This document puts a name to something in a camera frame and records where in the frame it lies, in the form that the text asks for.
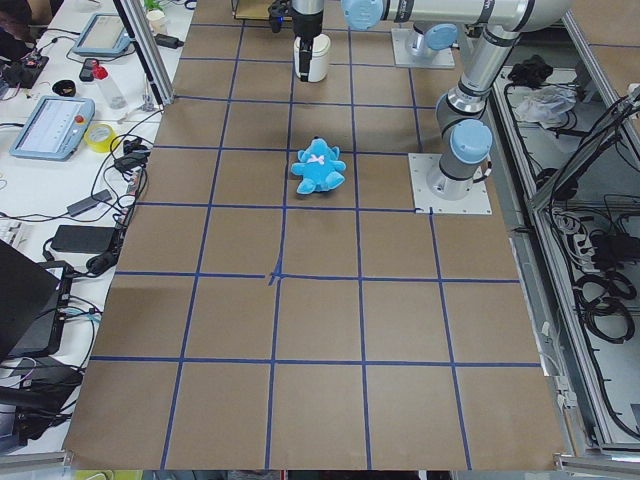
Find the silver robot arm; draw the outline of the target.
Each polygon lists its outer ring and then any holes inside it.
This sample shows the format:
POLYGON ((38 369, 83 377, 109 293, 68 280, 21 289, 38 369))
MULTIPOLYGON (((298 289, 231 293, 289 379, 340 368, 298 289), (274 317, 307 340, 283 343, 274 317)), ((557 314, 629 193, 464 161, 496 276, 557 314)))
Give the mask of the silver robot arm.
POLYGON ((465 66, 464 78, 480 90, 492 82, 523 32, 541 30, 559 20, 569 1, 343 1, 343 16, 353 30, 379 22, 435 22, 485 25, 486 35, 465 66))
POLYGON ((488 156, 492 132, 482 121, 486 99, 523 32, 559 20, 569 1, 487 1, 478 22, 484 26, 458 84, 438 101, 436 118, 445 150, 427 174, 429 188, 450 201, 466 197, 476 169, 488 156))

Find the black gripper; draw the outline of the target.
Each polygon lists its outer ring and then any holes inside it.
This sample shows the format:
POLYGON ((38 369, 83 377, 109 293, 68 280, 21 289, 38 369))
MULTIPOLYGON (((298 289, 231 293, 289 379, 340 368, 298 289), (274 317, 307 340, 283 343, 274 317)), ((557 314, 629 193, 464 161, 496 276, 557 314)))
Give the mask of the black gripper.
POLYGON ((297 50, 297 75, 309 76, 311 70, 311 62, 313 59, 313 47, 314 39, 306 39, 303 37, 297 37, 295 46, 297 50))

